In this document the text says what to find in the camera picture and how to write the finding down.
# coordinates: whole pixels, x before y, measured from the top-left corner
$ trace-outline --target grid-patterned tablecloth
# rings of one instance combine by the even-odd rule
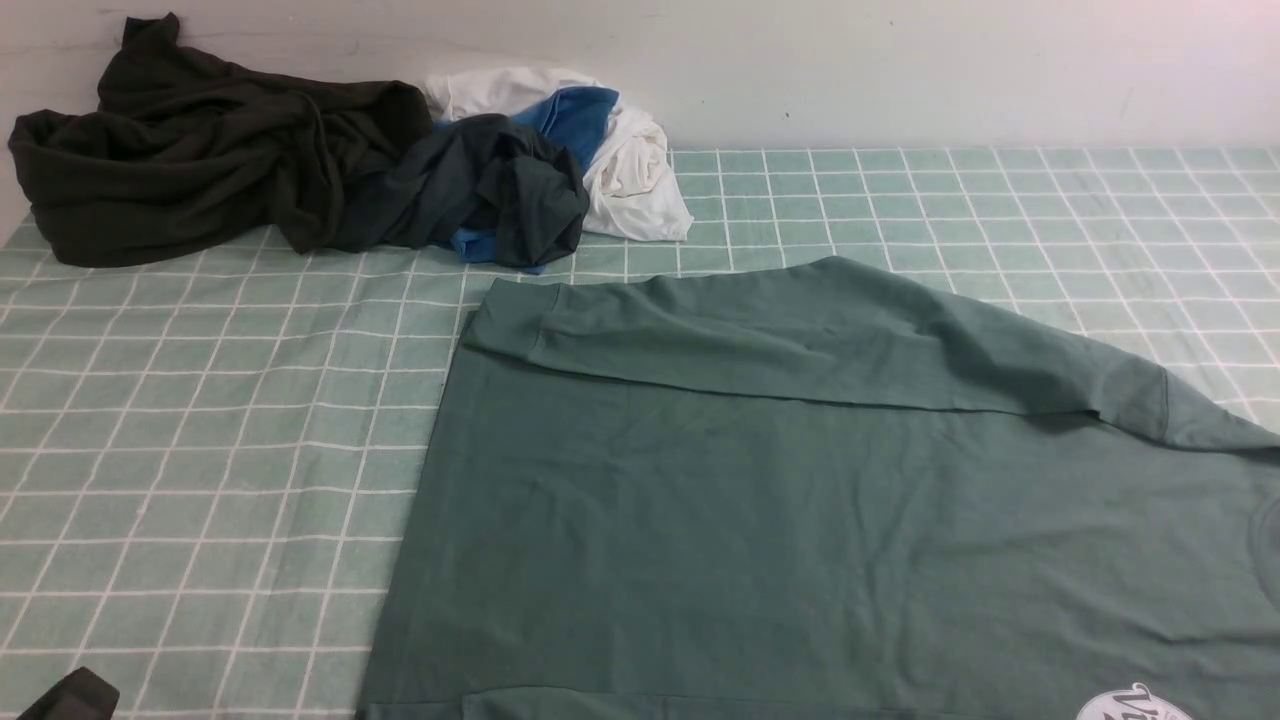
[[[88,665],[129,717],[348,715],[460,323],[497,277],[837,254],[1152,357],[1280,429],[1274,149],[677,152],[682,245],[540,277],[256,231],[141,269],[0,249],[0,712]]]

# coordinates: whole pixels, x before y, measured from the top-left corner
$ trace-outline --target green t-shirt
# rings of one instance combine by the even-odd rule
[[[371,720],[1280,717],[1280,438],[829,259],[498,282]]]

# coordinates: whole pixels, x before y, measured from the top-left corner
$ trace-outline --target pile of clothes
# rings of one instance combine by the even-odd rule
[[[298,252],[452,246],[536,272],[582,229],[684,240],[667,138],[567,70],[330,83],[178,45],[131,18],[99,110],[18,118],[9,149],[55,256],[154,263],[274,223]]]

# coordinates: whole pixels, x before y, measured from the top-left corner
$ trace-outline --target white wall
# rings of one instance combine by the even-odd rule
[[[0,120],[92,109],[124,18],[170,9],[323,79],[573,67],[685,147],[1280,141],[1276,0],[5,0]]]

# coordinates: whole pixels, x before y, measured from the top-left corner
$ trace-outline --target black clothing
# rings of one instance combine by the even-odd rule
[[[63,263],[152,263],[266,223],[298,252],[326,246],[357,163],[431,129],[416,87],[250,70],[179,47],[178,27],[128,19],[96,113],[14,124],[18,182]]]
[[[81,667],[49,688],[18,720],[110,720],[120,691]]]
[[[544,265],[573,252],[590,205],[573,154],[506,115],[438,128],[399,163],[370,154],[348,184],[333,247],[448,245],[495,229],[494,261]]]

